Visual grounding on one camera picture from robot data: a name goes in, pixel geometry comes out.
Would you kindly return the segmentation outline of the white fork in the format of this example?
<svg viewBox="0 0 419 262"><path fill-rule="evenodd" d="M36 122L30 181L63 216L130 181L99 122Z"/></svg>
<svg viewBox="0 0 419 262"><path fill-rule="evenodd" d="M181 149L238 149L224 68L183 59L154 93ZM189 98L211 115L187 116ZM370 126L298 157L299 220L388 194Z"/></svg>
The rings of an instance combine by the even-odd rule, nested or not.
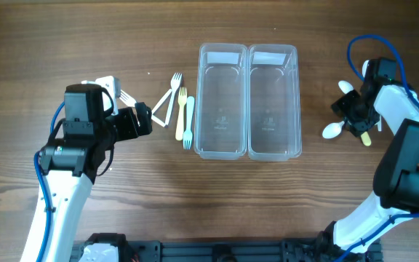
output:
<svg viewBox="0 0 419 262"><path fill-rule="evenodd" d="M166 114L165 121L163 122L162 120L160 120L158 117L156 117L152 113L152 119L155 121L155 123L157 123L158 125L160 125L162 127L167 127L167 125L169 124L170 117L172 115L172 109L173 109L173 106L174 106L175 94L181 86L182 76L183 75L181 73L176 72L173 75L173 77L170 81L170 89L172 89L172 94L169 96L169 105L168 105L168 108L167 108L167 114Z"/></svg>
<svg viewBox="0 0 419 262"><path fill-rule="evenodd" d="M135 104L137 103L136 99L131 97L124 90L121 90L119 99L128 107L133 107L134 108Z"/></svg>

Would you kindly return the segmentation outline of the yellow plastic spoon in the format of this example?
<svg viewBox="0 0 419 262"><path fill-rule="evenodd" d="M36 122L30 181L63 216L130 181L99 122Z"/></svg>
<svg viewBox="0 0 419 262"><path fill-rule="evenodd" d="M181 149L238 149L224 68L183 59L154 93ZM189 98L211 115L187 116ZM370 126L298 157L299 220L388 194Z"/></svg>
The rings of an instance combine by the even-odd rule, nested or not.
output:
<svg viewBox="0 0 419 262"><path fill-rule="evenodd" d="M362 140L362 142L363 142L363 144L364 144L365 146L371 146L372 141L371 141L371 139L370 139L370 137L369 137L368 132L363 132L363 133L360 135L360 138L361 138L361 140Z"/></svg>

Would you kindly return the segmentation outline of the white spoon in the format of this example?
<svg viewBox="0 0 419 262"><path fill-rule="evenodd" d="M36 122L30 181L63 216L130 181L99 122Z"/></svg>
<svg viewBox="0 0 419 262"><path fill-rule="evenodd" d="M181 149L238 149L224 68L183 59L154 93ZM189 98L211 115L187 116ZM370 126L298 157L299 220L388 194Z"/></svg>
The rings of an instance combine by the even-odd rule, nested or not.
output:
<svg viewBox="0 0 419 262"><path fill-rule="evenodd" d="M333 139L339 134L341 134L343 125L345 124L344 121L341 122L333 122L328 124L322 131L322 137L325 139Z"/></svg>
<svg viewBox="0 0 419 262"><path fill-rule="evenodd" d="M338 86L344 94L347 94L354 90L353 86L349 82L344 80L339 81Z"/></svg>

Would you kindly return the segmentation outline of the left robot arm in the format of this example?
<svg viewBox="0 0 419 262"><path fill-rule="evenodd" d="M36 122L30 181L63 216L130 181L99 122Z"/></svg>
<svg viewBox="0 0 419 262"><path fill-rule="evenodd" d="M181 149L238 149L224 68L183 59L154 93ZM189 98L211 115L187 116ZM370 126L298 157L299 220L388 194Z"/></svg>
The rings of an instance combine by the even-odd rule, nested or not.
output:
<svg viewBox="0 0 419 262"><path fill-rule="evenodd" d="M67 86L47 143L33 156L39 182L36 211L22 261L69 261L81 212L100 166L110 167L115 144L148 135L152 112L143 102L118 109L105 87Z"/></svg>

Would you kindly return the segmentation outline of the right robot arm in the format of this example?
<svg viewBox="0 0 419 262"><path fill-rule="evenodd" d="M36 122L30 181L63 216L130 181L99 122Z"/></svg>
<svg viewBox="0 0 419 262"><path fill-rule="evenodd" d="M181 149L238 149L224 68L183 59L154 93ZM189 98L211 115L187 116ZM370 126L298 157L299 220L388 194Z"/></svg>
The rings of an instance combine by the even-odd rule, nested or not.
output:
<svg viewBox="0 0 419 262"><path fill-rule="evenodd" d="M394 138L373 178L372 193L347 217L332 223L330 250L342 259L365 253L393 227L419 218L419 100L395 79L396 61L380 57L362 67L363 84L331 106L359 137L384 120Z"/></svg>

